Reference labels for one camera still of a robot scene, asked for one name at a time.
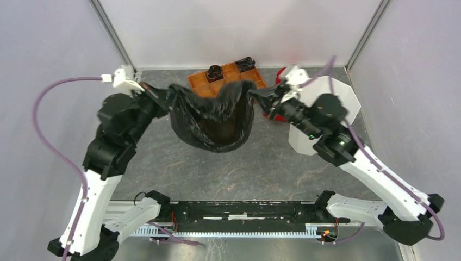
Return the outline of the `black trash bag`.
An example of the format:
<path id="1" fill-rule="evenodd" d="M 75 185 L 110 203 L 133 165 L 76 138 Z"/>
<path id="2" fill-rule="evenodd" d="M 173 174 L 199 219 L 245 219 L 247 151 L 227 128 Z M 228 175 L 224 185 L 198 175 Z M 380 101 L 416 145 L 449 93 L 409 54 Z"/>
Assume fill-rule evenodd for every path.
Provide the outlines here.
<path id="1" fill-rule="evenodd" d="M 240 148 L 254 122 L 251 80 L 225 84 L 215 97 L 200 97 L 190 89 L 171 84 L 176 95 L 170 111 L 171 127 L 181 141 L 202 150 L 225 153 Z"/>

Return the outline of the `white plastic trash bin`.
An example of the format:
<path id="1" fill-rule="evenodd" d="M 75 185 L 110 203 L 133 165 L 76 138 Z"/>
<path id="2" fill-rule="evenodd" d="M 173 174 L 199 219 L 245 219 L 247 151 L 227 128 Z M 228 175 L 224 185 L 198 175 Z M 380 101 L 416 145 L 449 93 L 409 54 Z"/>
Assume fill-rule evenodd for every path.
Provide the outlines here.
<path id="1" fill-rule="evenodd" d="M 317 78 L 317 80 L 302 88 L 301 101 L 310 107 L 321 94 L 333 93 L 338 97 L 342 106 L 347 109 L 347 122 L 353 123 L 361 109 L 361 105 L 352 87 L 334 78 L 332 79 L 332 84 L 333 91 L 331 92 L 329 88 L 329 77 L 322 76 Z M 316 151 L 313 149 L 316 140 L 310 140 L 293 125 L 291 125 L 289 129 L 288 143 L 295 152 L 299 154 L 307 156 L 316 154 Z"/>

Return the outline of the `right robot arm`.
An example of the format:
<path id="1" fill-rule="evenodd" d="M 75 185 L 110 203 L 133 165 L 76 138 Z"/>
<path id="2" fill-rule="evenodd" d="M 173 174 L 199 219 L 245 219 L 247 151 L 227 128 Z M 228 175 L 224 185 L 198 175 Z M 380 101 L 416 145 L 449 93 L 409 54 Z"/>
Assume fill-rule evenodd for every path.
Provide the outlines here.
<path id="1" fill-rule="evenodd" d="M 437 213 L 444 199 L 411 186 L 381 162 L 346 123 L 347 109 L 339 97 L 321 94 L 312 105 L 301 102 L 285 85 L 251 90 L 268 116 L 282 116 L 309 139 L 326 162 L 351 174 L 377 196 L 377 201 L 349 198 L 332 191 L 317 199 L 314 215 L 321 222 L 331 218 L 372 225 L 398 243 L 412 246 L 431 238 L 434 226 L 441 241 L 445 232 Z"/>

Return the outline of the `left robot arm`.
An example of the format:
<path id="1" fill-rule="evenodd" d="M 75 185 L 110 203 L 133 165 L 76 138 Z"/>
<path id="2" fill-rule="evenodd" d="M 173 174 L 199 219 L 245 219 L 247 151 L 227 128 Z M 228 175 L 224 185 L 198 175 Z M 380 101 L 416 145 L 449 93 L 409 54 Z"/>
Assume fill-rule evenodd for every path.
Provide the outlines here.
<path id="1" fill-rule="evenodd" d="M 170 217 L 168 198 L 147 196 L 105 222 L 111 197 L 136 153 L 138 141 L 153 119 L 172 110 L 171 90 L 141 83 L 140 90 L 108 96 L 98 111 L 100 124 L 89 143 L 82 168 L 84 178 L 67 229 L 48 244 L 63 260 L 112 260 L 119 246 L 148 221 Z"/>

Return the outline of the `red cloth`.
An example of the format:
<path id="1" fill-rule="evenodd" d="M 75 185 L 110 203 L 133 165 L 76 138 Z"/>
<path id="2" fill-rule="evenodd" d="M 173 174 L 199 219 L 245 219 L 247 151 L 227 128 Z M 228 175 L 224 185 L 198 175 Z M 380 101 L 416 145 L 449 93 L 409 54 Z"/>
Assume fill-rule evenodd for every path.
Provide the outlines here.
<path id="1" fill-rule="evenodd" d="M 296 122 L 301 91 L 309 78 L 306 70 L 296 65 L 282 68 L 275 85 L 267 88 L 267 93 L 260 101 L 265 117 L 270 120 L 282 118 L 290 124 Z"/>

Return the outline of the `rolled black bag back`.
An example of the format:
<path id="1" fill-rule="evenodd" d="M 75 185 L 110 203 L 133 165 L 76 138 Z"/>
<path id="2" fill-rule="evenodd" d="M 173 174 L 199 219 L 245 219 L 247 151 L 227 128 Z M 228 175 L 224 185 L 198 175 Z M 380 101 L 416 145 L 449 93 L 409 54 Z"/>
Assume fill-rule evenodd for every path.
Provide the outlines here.
<path id="1" fill-rule="evenodd" d="M 252 70 L 255 68 L 256 61 L 251 57 L 245 57 L 234 62 L 240 73 Z"/>

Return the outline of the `rolled black bag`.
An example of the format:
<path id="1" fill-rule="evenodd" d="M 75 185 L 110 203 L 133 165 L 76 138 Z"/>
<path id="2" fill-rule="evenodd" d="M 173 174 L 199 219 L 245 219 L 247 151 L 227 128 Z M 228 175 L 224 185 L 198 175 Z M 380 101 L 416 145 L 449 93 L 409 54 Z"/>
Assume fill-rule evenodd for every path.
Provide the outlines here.
<path id="1" fill-rule="evenodd" d="M 234 62 L 240 73 L 252 70 L 255 68 L 256 61 L 251 57 L 245 57 Z"/>
<path id="2" fill-rule="evenodd" d="M 212 65 L 205 72 L 205 78 L 208 83 L 215 82 L 220 79 L 224 79 L 223 68 L 220 65 Z"/>

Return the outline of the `orange compartment tray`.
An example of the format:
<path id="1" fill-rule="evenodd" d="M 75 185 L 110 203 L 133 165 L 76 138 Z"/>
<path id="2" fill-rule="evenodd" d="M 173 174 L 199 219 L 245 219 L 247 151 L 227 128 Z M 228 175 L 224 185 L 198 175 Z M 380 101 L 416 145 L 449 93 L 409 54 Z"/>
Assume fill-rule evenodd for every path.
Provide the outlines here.
<path id="1" fill-rule="evenodd" d="M 255 66 L 241 72 L 235 62 L 212 65 L 208 70 L 188 76 L 192 91 L 200 97 L 215 97 L 225 84 L 239 80 L 252 80 L 257 89 L 267 88 L 266 81 Z"/>

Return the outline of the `rolled black bag left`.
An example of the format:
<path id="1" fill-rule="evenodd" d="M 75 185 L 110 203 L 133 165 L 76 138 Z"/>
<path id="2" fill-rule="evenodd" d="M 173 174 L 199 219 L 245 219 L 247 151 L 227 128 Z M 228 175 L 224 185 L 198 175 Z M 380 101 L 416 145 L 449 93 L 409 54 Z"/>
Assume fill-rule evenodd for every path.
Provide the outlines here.
<path id="1" fill-rule="evenodd" d="M 220 79 L 224 79 L 223 68 L 220 65 L 212 65 L 205 72 L 205 78 L 208 83 L 215 82 Z"/>

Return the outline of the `left aluminium corner post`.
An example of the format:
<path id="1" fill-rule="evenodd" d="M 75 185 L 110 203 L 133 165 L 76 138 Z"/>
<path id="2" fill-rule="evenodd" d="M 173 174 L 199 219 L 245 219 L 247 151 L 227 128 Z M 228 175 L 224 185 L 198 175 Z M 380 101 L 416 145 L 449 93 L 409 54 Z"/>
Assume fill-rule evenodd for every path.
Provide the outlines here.
<path id="1" fill-rule="evenodd" d="M 90 5 L 92 6 L 96 16 L 100 20 L 105 32 L 107 33 L 109 39 L 111 40 L 112 44 L 114 45 L 118 55 L 122 59 L 125 65 L 130 65 L 134 72 L 137 72 L 137 68 L 135 67 L 133 61 L 131 60 L 126 48 L 124 47 L 115 27 L 113 26 L 106 10 L 104 9 L 100 0 L 89 0 Z"/>

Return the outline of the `aluminium corner post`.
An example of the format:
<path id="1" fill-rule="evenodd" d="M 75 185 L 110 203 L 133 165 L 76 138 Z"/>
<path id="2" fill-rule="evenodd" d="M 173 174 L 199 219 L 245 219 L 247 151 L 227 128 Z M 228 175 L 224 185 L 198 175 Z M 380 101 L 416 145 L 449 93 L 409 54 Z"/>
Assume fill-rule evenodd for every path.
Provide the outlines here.
<path id="1" fill-rule="evenodd" d="M 367 26 L 365 27 L 365 30 L 363 34 L 361 35 L 357 45 L 355 46 L 348 62 L 345 65 L 345 70 L 347 72 L 350 72 L 350 70 L 353 68 L 355 63 L 357 62 L 359 56 L 361 55 L 363 49 L 365 48 L 366 44 L 370 40 L 373 32 L 379 25 L 383 15 L 385 14 L 386 10 L 388 9 L 391 0 L 381 0 L 374 11 L 370 21 L 368 22 Z"/>
<path id="2" fill-rule="evenodd" d="M 90 5 L 92 6 L 96 16 L 100 20 L 105 32 L 107 33 L 109 39 L 111 40 L 112 44 L 114 45 L 118 55 L 122 59 L 125 65 L 130 65 L 134 72 L 137 72 L 137 68 L 135 67 L 133 61 L 131 60 L 126 48 L 124 47 L 115 27 L 113 26 L 106 10 L 104 9 L 100 0 L 89 0 Z"/>

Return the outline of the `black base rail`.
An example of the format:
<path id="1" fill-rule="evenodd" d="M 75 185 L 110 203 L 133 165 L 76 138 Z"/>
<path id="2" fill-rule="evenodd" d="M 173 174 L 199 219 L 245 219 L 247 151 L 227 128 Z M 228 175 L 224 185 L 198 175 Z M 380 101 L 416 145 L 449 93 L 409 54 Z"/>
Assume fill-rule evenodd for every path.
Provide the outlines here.
<path id="1" fill-rule="evenodd" d="M 156 222 L 178 232 L 303 232 L 306 224 L 349 223 L 309 201 L 178 201 L 161 207 Z"/>

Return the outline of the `right aluminium corner post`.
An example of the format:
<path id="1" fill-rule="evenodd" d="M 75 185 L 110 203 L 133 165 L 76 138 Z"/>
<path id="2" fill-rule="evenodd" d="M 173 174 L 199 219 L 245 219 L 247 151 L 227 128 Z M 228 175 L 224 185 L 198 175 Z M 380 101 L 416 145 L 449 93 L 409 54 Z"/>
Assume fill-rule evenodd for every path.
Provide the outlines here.
<path id="1" fill-rule="evenodd" d="M 345 65 L 345 70 L 347 72 L 350 72 L 350 70 L 353 68 L 355 63 L 357 62 L 359 56 L 361 55 L 363 49 L 365 48 L 366 44 L 370 40 L 373 32 L 379 25 L 383 15 L 385 14 L 386 10 L 388 9 L 391 0 L 381 0 L 374 11 L 370 21 L 368 22 L 367 26 L 365 27 L 365 30 L 363 34 L 361 35 L 357 45 L 355 46 L 348 62 Z"/>

